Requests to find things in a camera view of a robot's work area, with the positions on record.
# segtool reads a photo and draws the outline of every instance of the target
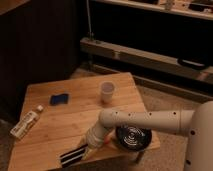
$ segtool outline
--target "table leg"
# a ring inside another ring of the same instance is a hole
[[[139,164],[139,163],[140,163],[140,161],[141,161],[141,159],[142,159],[144,153],[145,153],[144,151],[141,151],[141,152],[138,153],[138,155],[137,155],[137,157],[136,157],[136,159],[135,159],[135,161],[134,161],[136,164]]]

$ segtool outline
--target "blue sponge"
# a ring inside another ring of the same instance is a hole
[[[69,100],[69,94],[52,95],[50,98],[50,105],[56,106],[58,104],[67,104]]]

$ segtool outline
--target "wooden table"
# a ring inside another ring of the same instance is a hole
[[[109,104],[100,101],[99,86],[102,81],[113,81],[116,86],[113,100]],[[61,93],[69,93],[69,103],[50,106],[50,96]],[[41,118],[21,141],[15,143],[9,171],[60,168],[59,156],[76,148],[103,108],[117,107],[126,112],[146,110],[130,73],[30,85],[21,116],[38,105],[44,106]],[[153,132],[148,149],[159,146],[159,139]],[[100,151],[87,162],[127,154],[110,145],[105,145]]]

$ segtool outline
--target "black panel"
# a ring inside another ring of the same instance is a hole
[[[95,38],[213,65],[213,22],[91,1]]]

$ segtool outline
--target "white cup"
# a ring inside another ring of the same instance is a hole
[[[115,85],[111,81],[105,81],[101,83],[101,100],[104,103],[109,103],[112,100],[113,93],[115,91]]]

